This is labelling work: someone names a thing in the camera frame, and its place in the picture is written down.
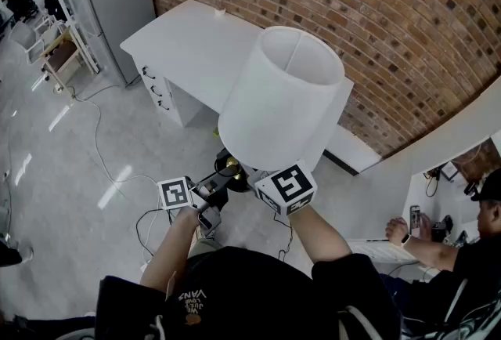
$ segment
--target brown seat cushion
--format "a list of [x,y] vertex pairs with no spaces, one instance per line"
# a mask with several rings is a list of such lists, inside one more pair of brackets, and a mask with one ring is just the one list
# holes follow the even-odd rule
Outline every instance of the brown seat cushion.
[[63,42],[59,47],[54,50],[52,53],[52,56],[50,56],[48,62],[50,64],[50,67],[54,69],[55,72],[57,72],[63,64],[66,63],[66,61],[75,53],[77,50],[77,46],[70,41]]

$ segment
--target forearm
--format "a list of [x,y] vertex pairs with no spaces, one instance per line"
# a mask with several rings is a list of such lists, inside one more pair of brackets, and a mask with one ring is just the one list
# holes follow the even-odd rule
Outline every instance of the forearm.
[[453,247],[410,237],[404,249],[426,266],[440,270],[452,271],[454,269],[457,251]]
[[313,263],[351,254],[346,240],[310,205],[290,215],[289,220]]
[[172,275],[178,278],[185,269],[189,247],[198,226],[195,209],[183,208],[172,223],[155,256],[142,274],[141,284],[163,292]]

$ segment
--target black baseboard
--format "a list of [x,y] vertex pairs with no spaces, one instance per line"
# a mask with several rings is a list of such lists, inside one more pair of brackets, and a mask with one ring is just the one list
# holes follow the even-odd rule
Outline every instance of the black baseboard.
[[338,165],[340,168],[342,168],[346,172],[350,173],[351,175],[358,175],[359,172],[357,172],[353,167],[348,166],[340,158],[332,155],[331,152],[329,152],[328,150],[323,151],[323,156],[325,156],[330,161],[333,161],[336,165]]

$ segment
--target person's right arm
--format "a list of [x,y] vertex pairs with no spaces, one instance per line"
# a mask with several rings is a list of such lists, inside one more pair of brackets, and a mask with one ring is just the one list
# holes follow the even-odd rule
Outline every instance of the person's right arm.
[[[392,219],[386,227],[387,239],[397,247],[407,234],[409,228],[403,218]],[[450,272],[454,270],[459,252],[458,248],[415,237],[410,237],[403,248],[424,265]]]
[[289,215],[289,220],[313,263],[351,254],[346,240],[310,205]]

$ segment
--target drawer handle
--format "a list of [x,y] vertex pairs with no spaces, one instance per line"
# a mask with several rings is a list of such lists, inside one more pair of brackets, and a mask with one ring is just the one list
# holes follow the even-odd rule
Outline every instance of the drawer handle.
[[146,73],[146,68],[148,68],[148,67],[144,66],[144,67],[141,69],[141,71],[142,71],[142,75],[145,75],[145,76],[147,76],[148,78],[151,78],[152,80],[154,80],[154,79],[155,79],[155,77],[152,77],[151,75],[148,75],[148,74]]
[[161,98],[162,94],[161,93],[156,93],[154,88],[155,88],[155,85],[151,85],[150,91],[153,92],[155,95],[157,95],[157,96],[159,96]]
[[168,107],[165,107],[164,105],[162,105],[161,100],[158,101],[158,106],[163,107],[165,110],[170,110]]

